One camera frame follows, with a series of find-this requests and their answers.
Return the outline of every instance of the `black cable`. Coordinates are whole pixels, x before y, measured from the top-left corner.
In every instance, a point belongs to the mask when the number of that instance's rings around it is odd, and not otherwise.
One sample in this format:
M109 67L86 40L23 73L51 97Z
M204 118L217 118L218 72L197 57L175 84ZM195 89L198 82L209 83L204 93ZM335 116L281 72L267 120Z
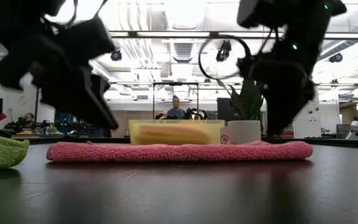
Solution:
M251 58L252 55L251 55L250 48L248 47L248 45L247 45L242 39L240 39L240 38L238 38L238 37L231 36L231 35L220 35L219 37L224 37L225 39L231 39L231 40L236 40L236 41L238 41L238 42L242 45L242 47L244 48L244 51L245 51L245 53L246 53L246 58ZM201 53L202 53L202 51L204 50L205 46L207 46L207 44L209 44L212 40L214 40L214 39L208 39L206 42L204 42L204 43L202 44L202 46L201 46L201 48L200 48L200 52L199 52L199 54L198 54L198 67L200 68L201 73L202 73L204 76L206 76L207 78L211 78L211 79L213 79L213 80L227 79L227 78L235 77L236 75L238 75L239 72L236 72L236 73L233 73L233 74L231 74L231 75L227 75L227 76L225 76L225 77L214 78L214 77L212 77L212 76L210 76L210 75L208 75L208 74L206 73L206 71L205 71L204 68L203 68L203 65L201 64Z
M276 35L276 41L280 41L280 38L278 36L278 28L274 29L274 34Z
M100 5L99 9L96 11L96 13L95 13L95 15L94 15L95 17L98 16L100 10L102 9L102 7L105 5L105 3L106 3L107 1L108 1L108 0L103 0L102 4Z
M43 17L42 19L44 20L44 24L48 27L48 29L52 29L52 27L56 27L59 31L66 29L67 27L73 25L75 19L77 18L78 0L73 0L73 5L74 5L74 14L65 25L58 24L57 22L51 22L48 19L46 19L45 17Z
M267 42L269 41L270 36L272 35L272 32L273 32L273 30L271 29L270 32L268 33L266 39L264 40L264 42L263 42L262 45L260 46L259 51L258 51L258 54L261 54L261 53L262 53L262 51L263 51L263 49L265 48Z

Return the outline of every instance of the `pink towel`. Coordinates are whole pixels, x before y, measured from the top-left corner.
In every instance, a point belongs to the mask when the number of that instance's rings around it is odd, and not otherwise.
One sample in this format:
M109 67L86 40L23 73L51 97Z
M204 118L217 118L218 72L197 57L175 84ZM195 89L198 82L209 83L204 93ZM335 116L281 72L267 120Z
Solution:
M59 142L49 147L51 161L156 162L156 161L257 161L306 159L313 148L300 141L269 144L263 141L243 145L163 144L129 146Z

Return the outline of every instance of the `white wall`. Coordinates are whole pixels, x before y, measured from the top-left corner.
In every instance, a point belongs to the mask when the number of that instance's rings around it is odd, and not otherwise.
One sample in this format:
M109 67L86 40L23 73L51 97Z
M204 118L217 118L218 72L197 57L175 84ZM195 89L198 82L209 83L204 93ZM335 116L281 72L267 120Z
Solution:
M320 103L321 127L328 129L330 134L336 134L336 125L341 124L339 107L336 103Z
M36 101L36 87L31 85L32 77L26 75L21 80L23 92L10 90L0 85L0 98L3 99L2 112L7 116L6 119L0 122L0 128L3 128L7 123L17 121L18 117L26 113L35 114ZM43 119L53 120L55 110L47 105L39 104L38 121Z
M108 101L108 105L112 110L126 110L126 111L152 111L153 110L153 102L152 101ZM172 103L170 101L166 101L163 103L155 103L155 111L168 111L172 108ZM187 108L196 108L197 102L192 101L182 101L180 107L183 110ZM217 111L218 106L216 101L200 101L199 109L205 111ZM266 103L261 107L262 111L266 111Z

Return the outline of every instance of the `yellow plastic container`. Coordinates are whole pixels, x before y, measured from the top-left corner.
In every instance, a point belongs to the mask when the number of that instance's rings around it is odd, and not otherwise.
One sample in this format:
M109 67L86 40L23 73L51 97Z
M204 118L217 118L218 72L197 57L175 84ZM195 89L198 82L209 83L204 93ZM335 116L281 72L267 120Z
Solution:
M132 145L220 144L223 120L129 120Z

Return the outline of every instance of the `ceiling duct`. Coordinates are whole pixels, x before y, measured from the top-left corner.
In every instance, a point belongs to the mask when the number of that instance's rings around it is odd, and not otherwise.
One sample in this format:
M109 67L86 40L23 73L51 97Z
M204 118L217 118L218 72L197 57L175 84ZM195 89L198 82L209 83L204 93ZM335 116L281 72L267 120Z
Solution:
M101 66L98 62L95 60L90 60L89 64L92 66L92 72L99 75L103 79L109 81L109 82L119 82L117 78L114 78L112 75L109 75L109 73ZM121 95L132 95L133 91L131 88L124 87L122 85L113 84L111 85L113 88L115 88Z
M205 14L205 0L165 0L165 22L167 30L202 30ZM189 63L197 50L194 43L171 43L173 59L180 63Z
M350 32L358 32L358 26L353 28ZM355 44L358 43L358 40L335 40L331 41L330 43L326 44L322 49L321 52L323 54L320 55L318 61L324 60L328 57L336 55L342 50L345 50Z

